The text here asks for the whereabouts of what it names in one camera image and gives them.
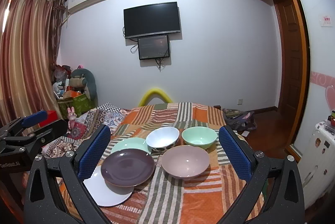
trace door panel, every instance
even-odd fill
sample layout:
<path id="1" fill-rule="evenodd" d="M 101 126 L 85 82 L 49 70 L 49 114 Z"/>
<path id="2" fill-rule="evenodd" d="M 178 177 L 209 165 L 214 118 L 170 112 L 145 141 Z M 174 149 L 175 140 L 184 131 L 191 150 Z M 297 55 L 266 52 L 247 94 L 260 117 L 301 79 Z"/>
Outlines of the door panel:
<path id="1" fill-rule="evenodd" d="M 274 0 L 282 40 L 282 85 L 279 111 L 290 121 L 296 115 L 302 80 L 301 34 L 293 0 Z"/>

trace mint green bowl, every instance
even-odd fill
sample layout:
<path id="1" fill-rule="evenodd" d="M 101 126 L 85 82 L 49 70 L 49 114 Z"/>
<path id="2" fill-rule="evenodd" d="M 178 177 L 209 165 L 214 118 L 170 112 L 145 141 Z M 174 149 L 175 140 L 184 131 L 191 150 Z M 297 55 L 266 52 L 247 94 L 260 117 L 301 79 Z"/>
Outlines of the mint green bowl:
<path id="1" fill-rule="evenodd" d="M 188 145 L 208 149 L 217 139 L 217 133 L 207 127 L 191 127 L 183 131 L 182 138 Z"/>

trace mint green plate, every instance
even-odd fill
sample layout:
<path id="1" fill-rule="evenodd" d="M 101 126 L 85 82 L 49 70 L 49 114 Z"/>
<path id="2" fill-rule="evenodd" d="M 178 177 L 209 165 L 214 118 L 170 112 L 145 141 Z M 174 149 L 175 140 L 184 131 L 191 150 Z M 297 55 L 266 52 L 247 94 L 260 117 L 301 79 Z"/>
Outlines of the mint green plate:
<path id="1" fill-rule="evenodd" d="M 111 150 L 111 154 L 113 152 L 116 152 L 121 149 L 126 149 L 126 148 L 141 149 L 151 154 L 151 147 L 147 145 L 145 139 L 139 138 L 139 137 L 126 138 L 116 143 L 115 146 Z"/>
<path id="2" fill-rule="evenodd" d="M 182 138 L 188 145 L 208 149 L 217 139 L 217 133 L 207 127 L 191 127 L 183 131 Z"/>

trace blue textured pad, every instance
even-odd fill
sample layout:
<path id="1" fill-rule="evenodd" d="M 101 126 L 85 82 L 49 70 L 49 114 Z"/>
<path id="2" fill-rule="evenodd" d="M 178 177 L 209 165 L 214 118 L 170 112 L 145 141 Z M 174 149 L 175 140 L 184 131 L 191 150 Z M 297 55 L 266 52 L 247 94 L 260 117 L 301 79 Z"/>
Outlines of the blue textured pad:
<path id="1" fill-rule="evenodd" d="M 111 130 L 104 126 L 79 162 L 78 178 L 91 178 L 103 152 L 111 140 Z"/>
<path id="2" fill-rule="evenodd" d="M 41 123 L 42 121 L 46 120 L 48 118 L 48 113 L 46 111 L 39 111 L 37 113 L 34 113 L 30 116 L 27 116 L 22 120 L 22 127 L 24 128 L 30 128 L 38 123 Z"/>
<path id="3" fill-rule="evenodd" d="M 219 130 L 219 142 L 237 176 L 248 182 L 252 175 L 250 161 L 225 127 L 221 127 Z"/>

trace window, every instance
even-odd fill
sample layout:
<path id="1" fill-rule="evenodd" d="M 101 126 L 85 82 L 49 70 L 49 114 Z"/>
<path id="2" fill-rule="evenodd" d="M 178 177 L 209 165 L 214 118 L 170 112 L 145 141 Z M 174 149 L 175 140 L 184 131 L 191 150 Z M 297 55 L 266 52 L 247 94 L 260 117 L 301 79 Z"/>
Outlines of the window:
<path id="1" fill-rule="evenodd" d="M 6 22 L 7 22 L 8 13 L 9 13 L 10 2 L 11 2 L 11 0 L 9 0 L 7 9 L 5 10 L 5 15 L 4 15 L 4 18 L 3 18 L 3 25 L 2 25 L 2 32 L 5 31 L 5 26 L 6 26 Z"/>

